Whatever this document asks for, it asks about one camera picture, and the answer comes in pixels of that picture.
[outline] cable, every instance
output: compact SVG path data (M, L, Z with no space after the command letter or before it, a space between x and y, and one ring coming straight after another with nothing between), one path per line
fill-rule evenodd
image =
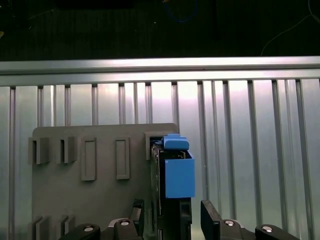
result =
M314 14L312 13L312 11L311 11L310 1L311 1L311 0L308 0L308 9L309 9L310 15L314 18L314 20L316 20L316 21L320 24L320 19L319 19L316 15L314 15Z
M163 5L164 5L164 9L166 11L166 13L177 23L185 23L185 22L188 22L189 20L191 20L195 15L197 15L197 12L198 12L198 0L194 0L194 10L193 10L193 13L187 17L186 19L184 20L179 20L177 19L173 14L172 12L170 11L170 8L168 6L168 4L166 2L163 2Z
M54 12L56 9L57 9L57 8L53 8L53 9L50 9L50 10L48 10L48 11L45 11L45 12L42 12L42 13L33 15L33 16L29 17L28 20L34 19L34 18L36 18L36 17L40 17L40 16L42 16L42 15L44 15L44 14L47 14L47 13Z
M270 41L268 41L264 47L262 48L262 51L261 51L261 54L260 54L260 57L262 57L262 55L264 54L264 51L266 49L266 47L273 41L275 40L277 37L281 36L282 34L286 33L286 32L289 32L290 30L294 29L296 26L298 26L299 24L301 24L304 20L306 20L308 17L311 17L312 15L308 15L308 16L305 16L303 19L301 19L298 23L296 23L295 25L293 25L292 27L288 28L287 30L284 30L282 32L280 32L277 36L275 36L274 38L272 38Z
M304 20L306 20L308 17L313 17L314 20L316 20L319 24L320 24L320 19L314 15L311 11L311 5L310 5L310 1L311 0L308 0L308 9L309 9L309 13L310 15L308 16L305 16L303 19L301 19L298 23L296 23L295 25L293 25L292 27L288 28L287 30L284 30L282 32L280 32L278 35L276 35L275 37L273 37L270 41L268 41L264 47L262 48L262 51L261 51L261 54L260 54L260 57L262 57L262 55L264 54L264 51L266 49L266 47L273 41L275 40L276 38L280 37L282 34L285 34L286 32L289 32L290 30L294 29L295 27L297 27L299 24L301 24Z

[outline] gray pegboard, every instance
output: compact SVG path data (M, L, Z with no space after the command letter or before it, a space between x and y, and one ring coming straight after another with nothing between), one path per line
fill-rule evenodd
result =
M79 224L102 230L145 201L151 232L149 138L177 133L173 123L39 127L29 139L30 240L56 240Z

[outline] white wire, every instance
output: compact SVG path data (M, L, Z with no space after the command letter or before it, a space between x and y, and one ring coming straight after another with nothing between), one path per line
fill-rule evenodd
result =
M34 18L36 18L36 17L40 17L40 16L42 16L42 15L44 15L44 14L47 14L47 13L50 13L50 12L54 12L56 9L57 9L57 8L50 9L50 10L48 10L48 11L39 13L39 14L34 15L34 16L31 16L31 17L28 18L28 20L34 19Z
M311 11L310 1L311 1L311 0L308 0L308 9L309 9L310 15L314 18L314 20L316 20L316 21L320 24L320 19L319 19L316 15L314 15L314 14L312 13L312 11Z
M264 45L264 47L262 48L260 57L262 57L262 55L264 54L264 51L265 51L266 47L267 47L273 40L275 40L276 38L280 37L282 34L285 34L286 32L289 32L290 30L294 29L295 27L297 27L298 25L300 25L304 20L306 20L308 17L313 17L313 19L320 24L320 19L319 19L316 15L314 15L314 14L312 13L312 11L311 11L310 1L311 1L311 0L308 0L308 9L309 9L310 15L305 16L305 17L302 18L298 23L296 23L296 24L293 25L292 27L288 28L287 30L284 30L284 31L280 32L278 35L276 35L276 36L273 37L271 40L269 40L269 41Z
M287 30L284 30L282 32L280 32L278 35L276 35L275 37L273 37L270 41L268 41L264 47L262 48L262 51L261 51L261 54L260 54L260 57L262 57L262 55L264 54L264 51L266 49L266 47L273 41L275 40L277 37L281 36L282 34L285 34L286 32L289 32L290 30L294 29L296 26L298 26L299 24L301 24L304 20L306 20L308 17L311 17L312 15L308 15L308 16L305 16L303 19L301 19L298 23L296 23L295 25L293 25L292 27L288 28Z

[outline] silver bolt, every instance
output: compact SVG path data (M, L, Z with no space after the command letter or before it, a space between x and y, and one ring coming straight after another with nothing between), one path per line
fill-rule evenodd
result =
M227 220L224 222L225 224L227 224L228 226L232 227L233 225L235 225L235 223L233 221Z
M121 225L122 225L122 226L128 226L128 225L129 225L129 222L128 222L128 221L123 221L123 222L121 223Z
M264 231L266 231L266 232L268 232L268 233L271 233L271 232L272 232L272 228L269 227L269 226L263 226L263 227L262 227L262 230L264 230Z
M87 226L87 227L84 229L84 231L85 231L85 232L91 232L93 229L94 229L93 227Z

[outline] black clamp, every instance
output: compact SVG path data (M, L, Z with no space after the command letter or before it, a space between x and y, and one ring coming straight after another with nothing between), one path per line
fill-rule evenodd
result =
M222 219L208 200L201 201L201 229L206 240L299 240L281 228L263 224L251 232L237 221Z
M144 201L136 199L129 218L112 220L104 231L95 224L81 224L59 240L143 240L143 233Z

